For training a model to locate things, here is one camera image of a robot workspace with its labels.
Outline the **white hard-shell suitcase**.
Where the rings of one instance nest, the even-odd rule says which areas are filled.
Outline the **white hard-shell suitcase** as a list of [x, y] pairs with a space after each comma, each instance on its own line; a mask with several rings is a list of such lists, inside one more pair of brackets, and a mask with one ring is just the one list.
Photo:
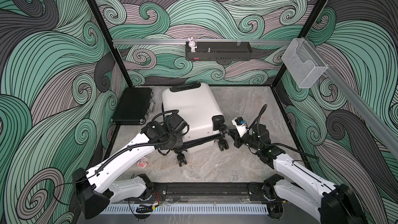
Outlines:
[[168, 88], [162, 92], [162, 106], [164, 111], [178, 110], [188, 124], [181, 132], [180, 143], [172, 148], [179, 166], [187, 164], [184, 151], [196, 152], [214, 142], [221, 151], [229, 149], [225, 136], [230, 132], [209, 85], [192, 83]]

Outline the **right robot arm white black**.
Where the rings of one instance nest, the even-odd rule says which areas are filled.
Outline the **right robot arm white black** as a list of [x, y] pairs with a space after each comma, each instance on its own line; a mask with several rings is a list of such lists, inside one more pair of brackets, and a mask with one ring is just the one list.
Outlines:
[[267, 109], [263, 105], [258, 117], [247, 125], [242, 117], [232, 120], [237, 133], [234, 145], [246, 145], [263, 163], [278, 173], [264, 181], [263, 192], [271, 207], [288, 201], [321, 224], [366, 224], [364, 211], [355, 193], [344, 184], [336, 185], [310, 171], [288, 155], [284, 144], [272, 144], [260, 119]]

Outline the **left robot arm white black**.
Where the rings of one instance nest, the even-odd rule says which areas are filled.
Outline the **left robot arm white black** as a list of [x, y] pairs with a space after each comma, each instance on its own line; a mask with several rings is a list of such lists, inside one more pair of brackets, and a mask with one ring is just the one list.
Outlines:
[[147, 199], [152, 195], [153, 184], [144, 174], [120, 183], [116, 179], [142, 157], [160, 148], [170, 149], [184, 136], [183, 130], [188, 130], [189, 125], [178, 113], [178, 110], [163, 112], [164, 122], [153, 118], [112, 156], [87, 170], [78, 168], [73, 173], [73, 191], [86, 219], [100, 214], [111, 202], [130, 197]]

